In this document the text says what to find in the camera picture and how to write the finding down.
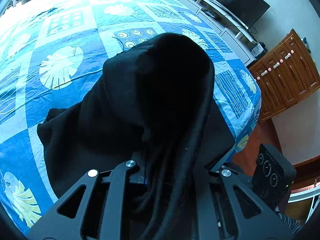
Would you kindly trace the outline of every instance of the television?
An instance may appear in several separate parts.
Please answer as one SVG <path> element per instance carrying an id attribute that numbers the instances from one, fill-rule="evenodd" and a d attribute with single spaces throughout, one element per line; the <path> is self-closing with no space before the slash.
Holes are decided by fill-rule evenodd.
<path id="1" fill-rule="evenodd" d="M 249 29 L 269 9 L 264 0 L 214 0 L 244 27 Z"/>

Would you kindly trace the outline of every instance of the blue bedsheet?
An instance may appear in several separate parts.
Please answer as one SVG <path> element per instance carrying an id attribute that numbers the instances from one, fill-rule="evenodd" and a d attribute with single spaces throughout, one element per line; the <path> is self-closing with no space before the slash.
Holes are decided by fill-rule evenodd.
<path id="1" fill-rule="evenodd" d="M 81 101 L 105 60 L 164 32 L 190 37 L 210 56 L 214 100 L 236 139 L 231 154 L 243 149 L 259 87 L 222 38 L 176 0 L 32 0 L 0 18 L 0 200 L 23 234 L 57 201 L 37 124 L 50 108 Z"/>

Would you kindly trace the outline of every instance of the white wall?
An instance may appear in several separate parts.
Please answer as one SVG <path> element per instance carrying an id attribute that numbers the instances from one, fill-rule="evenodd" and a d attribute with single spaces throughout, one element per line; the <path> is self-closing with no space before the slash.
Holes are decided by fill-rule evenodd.
<path id="1" fill-rule="evenodd" d="M 257 40 L 272 49 L 294 28 L 306 37 L 320 69 L 320 18 L 309 0 L 265 0 L 270 8 L 258 20 Z M 320 155 L 320 91 L 272 118 L 284 155 L 292 164 Z"/>

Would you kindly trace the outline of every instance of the silver bolt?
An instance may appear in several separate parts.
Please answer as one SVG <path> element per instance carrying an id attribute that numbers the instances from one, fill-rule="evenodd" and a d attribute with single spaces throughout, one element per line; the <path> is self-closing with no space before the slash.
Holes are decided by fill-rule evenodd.
<path id="1" fill-rule="evenodd" d="M 126 165 L 127 167 L 133 167 L 134 165 L 136 165 L 136 162 L 133 161 L 133 160 L 129 160 L 129 161 L 127 161 L 127 162 L 125 163 L 125 165 Z"/>
<path id="2" fill-rule="evenodd" d="M 98 171 L 97 170 L 89 170 L 88 171 L 88 176 L 89 177 L 95 177 L 98 175 Z"/>
<path id="3" fill-rule="evenodd" d="M 221 171 L 221 174 L 225 177 L 230 177 L 231 176 L 231 171 L 229 170 L 223 170 Z"/>

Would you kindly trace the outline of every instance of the brown wooden dresser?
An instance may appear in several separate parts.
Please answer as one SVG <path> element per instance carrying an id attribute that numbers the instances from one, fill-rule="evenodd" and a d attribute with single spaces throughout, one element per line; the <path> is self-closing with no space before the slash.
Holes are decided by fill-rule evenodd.
<path id="1" fill-rule="evenodd" d="M 260 121 L 283 112 L 320 88 L 318 70 L 294 29 L 249 71 L 261 89 Z"/>

